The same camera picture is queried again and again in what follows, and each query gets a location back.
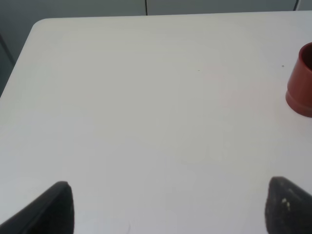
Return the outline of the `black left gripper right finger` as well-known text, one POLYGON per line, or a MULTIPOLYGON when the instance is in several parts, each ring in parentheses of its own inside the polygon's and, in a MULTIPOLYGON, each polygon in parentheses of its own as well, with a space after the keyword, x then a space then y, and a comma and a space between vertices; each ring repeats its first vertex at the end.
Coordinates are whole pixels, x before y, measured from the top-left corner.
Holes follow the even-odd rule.
POLYGON ((269 234, 310 234, 312 195, 285 177, 272 177, 265 205, 265 224, 269 234))

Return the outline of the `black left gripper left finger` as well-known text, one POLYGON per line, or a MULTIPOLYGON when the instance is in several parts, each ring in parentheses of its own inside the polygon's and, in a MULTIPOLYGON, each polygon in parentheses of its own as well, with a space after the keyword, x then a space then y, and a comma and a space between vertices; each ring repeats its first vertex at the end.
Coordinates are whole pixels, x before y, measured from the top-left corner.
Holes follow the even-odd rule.
POLYGON ((72 234, 75 210, 71 186, 59 181, 0 225, 2 234, 72 234))

